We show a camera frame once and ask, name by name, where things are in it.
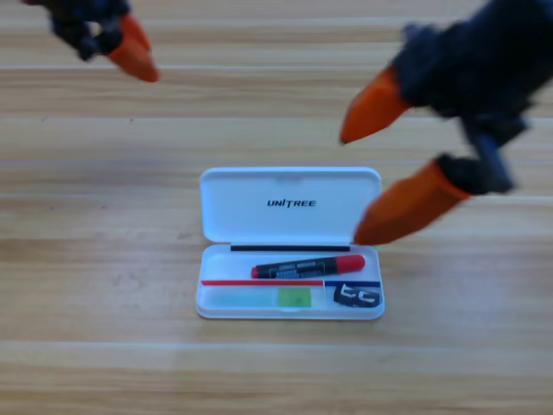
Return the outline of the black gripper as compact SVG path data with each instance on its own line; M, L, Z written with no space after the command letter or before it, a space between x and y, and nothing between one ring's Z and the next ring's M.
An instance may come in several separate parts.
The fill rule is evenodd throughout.
M159 71L145 49L150 40L140 21L130 12L130 3L121 0L28 0L48 13L51 31L70 46L82 61L104 55L122 72L154 83ZM123 41L123 33L135 41Z
M552 3L489 1L445 29L411 24L392 61L351 101L341 144L384 130L413 107L458 118L484 192L514 183L499 150L523 133L532 97L552 78Z

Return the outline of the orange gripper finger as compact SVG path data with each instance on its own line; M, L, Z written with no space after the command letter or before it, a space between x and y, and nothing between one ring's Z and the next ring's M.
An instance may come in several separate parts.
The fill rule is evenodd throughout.
M436 159L394 182L366 208L353 243L378 246L416 233L471 198L454 185Z

